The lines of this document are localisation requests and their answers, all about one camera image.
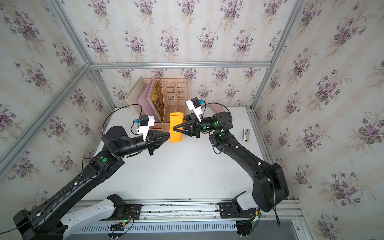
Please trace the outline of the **orange square paper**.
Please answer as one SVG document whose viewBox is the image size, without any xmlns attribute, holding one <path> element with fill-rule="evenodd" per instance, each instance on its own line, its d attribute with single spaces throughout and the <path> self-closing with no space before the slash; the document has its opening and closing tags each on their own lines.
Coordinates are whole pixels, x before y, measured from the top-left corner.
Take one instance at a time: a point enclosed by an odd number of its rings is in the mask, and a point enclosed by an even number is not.
<svg viewBox="0 0 384 240">
<path fill-rule="evenodd" d="M 181 128 L 174 127 L 179 126 L 184 122 L 184 113 L 170 113 L 170 128 L 169 132 L 171 135 L 170 142 L 171 143 L 179 143 L 182 141 L 182 133 L 178 132 Z"/>
</svg>

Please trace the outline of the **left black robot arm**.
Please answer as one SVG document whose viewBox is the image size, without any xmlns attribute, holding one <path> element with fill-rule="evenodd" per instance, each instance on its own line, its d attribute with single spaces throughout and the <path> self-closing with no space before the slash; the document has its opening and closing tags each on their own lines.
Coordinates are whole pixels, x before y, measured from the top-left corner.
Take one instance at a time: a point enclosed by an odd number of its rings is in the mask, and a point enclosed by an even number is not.
<svg viewBox="0 0 384 240">
<path fill-rule="evenodd" d="M 124 165 L 124 157 L 136 156 L 143 151 L 150 155 L 171 134 L 151 130 L 154 117 L 140 116 L 135 121 L 138 136 L 131 138 L 122 126 L 114 126 L 102 135 L 102 151 L 61 190 L 31 211 L 21 210 L 14 217 L 14 223 L 24 240 L 65 240 L 68 236 L 97 221 L 112 216 L 123 217 L 126 204 L 117 195 L 110 195 L 103 201 L 77 212 L 69 211 L 95 187 L 109 179 Z"/>
</svg>

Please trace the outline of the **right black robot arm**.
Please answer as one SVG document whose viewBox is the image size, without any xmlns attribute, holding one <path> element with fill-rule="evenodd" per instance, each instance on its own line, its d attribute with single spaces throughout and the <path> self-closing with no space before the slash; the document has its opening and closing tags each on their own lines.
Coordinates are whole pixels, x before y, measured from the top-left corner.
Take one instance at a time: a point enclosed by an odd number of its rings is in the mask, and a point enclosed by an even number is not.
<svg viewBox="0 0 384 240">
<path fill-rule="evenodd" d="M 246 149 L 230 132 L 233 118 L 229 111 L 204 117 L 202 107 L 189 102 L 191 114 L 182 120 L 170 123 L 170 134 L 183 134 L 199 138 L 202 133 L 209 134 L 214 152 L 231 157 L 253 181 L 251 192 L 244 191 L 233 198 L 229 206 L 221 205 L 221 211 L 229 210 L 229 217 L 248 218 L 251 213 L 261 210 L 277 212 L 277 204 L 289 196 L 289 188 L 283 168 L 275 163 L 269 164 Z"/>
</svg>

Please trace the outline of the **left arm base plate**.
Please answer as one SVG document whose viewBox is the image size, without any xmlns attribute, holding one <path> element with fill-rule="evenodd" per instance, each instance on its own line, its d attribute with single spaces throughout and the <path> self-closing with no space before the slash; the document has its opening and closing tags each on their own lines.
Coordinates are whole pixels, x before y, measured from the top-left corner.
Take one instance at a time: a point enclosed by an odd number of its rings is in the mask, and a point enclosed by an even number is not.
<svg viewBox="0 0 384 240">
<path fill-rule="evenodd" d="M 125 206 L 119 206 L 109 218 L 103 219 L 103 221 L 123 221 L 133 218 L 135 221 L 139 219 L 141 204 L 126 204 Z"/>
</svg>

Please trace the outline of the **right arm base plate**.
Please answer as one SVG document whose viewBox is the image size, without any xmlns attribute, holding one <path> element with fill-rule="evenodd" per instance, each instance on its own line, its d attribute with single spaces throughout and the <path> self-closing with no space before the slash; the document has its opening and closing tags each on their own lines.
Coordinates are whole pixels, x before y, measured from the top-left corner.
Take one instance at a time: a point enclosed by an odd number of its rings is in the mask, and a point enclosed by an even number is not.
<svg viewBox="0 0 384 240">
<path fill-rule="evenodd" d="M 259 207 L 243 210 L 240 205 L 233 202 L 217 203 L 216 209 L 221 219 L 251 219 L 260 213 Z"/>
</svg>

